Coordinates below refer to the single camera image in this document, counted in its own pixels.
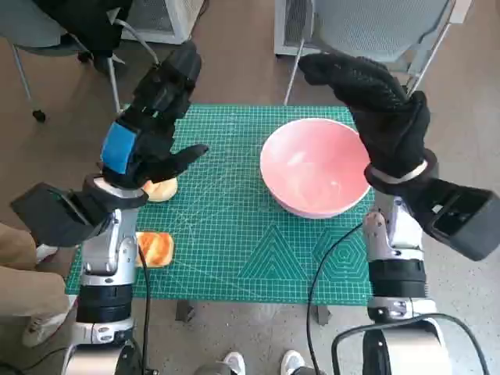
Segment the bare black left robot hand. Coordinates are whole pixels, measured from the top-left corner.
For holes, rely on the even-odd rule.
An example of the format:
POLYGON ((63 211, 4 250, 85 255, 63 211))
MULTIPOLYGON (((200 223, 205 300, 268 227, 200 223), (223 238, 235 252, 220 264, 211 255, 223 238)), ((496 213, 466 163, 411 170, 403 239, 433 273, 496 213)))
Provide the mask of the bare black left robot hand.
POLYGON ((186 115, 202 67, 192 41, 175 48, 153 65, 118 115, 101 150, 104 180, 122 189, 137 189, 182 174, 208 151, 196 144, 172 152, 176 122, 186 115))

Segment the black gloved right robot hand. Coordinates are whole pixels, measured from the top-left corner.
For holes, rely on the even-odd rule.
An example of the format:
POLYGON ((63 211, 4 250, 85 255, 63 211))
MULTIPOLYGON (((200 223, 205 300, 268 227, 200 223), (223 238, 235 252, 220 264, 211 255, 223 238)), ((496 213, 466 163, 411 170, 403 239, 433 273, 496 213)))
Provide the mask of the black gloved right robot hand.
POLYGON ((408 95, 384 65, 364 57, 310 54, 298 68, 348 107, 372 167, 401 180, 423 164, 430 111, 422 91, 408 95))

